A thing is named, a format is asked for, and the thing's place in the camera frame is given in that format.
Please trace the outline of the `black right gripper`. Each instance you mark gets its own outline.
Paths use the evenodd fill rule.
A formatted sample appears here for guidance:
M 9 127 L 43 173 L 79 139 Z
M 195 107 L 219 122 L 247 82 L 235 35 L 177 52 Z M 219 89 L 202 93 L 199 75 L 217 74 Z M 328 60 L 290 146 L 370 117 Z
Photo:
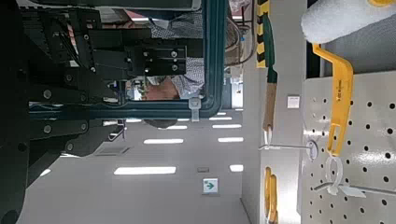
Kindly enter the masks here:
M 150 29 L 89 31 L 96 73 L 106 80 L 185 75 L 187 45 L 152 38 Z

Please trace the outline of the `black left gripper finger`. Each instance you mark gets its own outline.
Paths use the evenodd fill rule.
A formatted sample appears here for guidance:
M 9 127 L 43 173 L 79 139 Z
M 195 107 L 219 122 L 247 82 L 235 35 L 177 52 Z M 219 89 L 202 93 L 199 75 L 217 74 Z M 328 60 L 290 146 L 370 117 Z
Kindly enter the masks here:
M 42 104 L 97 104 L 116 93 L 94 72 L 80 67 L 67 68 L 51 84 L 31 84 L 29 101 Z
M 40 146 L 61 153 L 86 157 L 104 142 L 111 142 L 124 131 L 117 120 L 33 120 L 30 139 Z

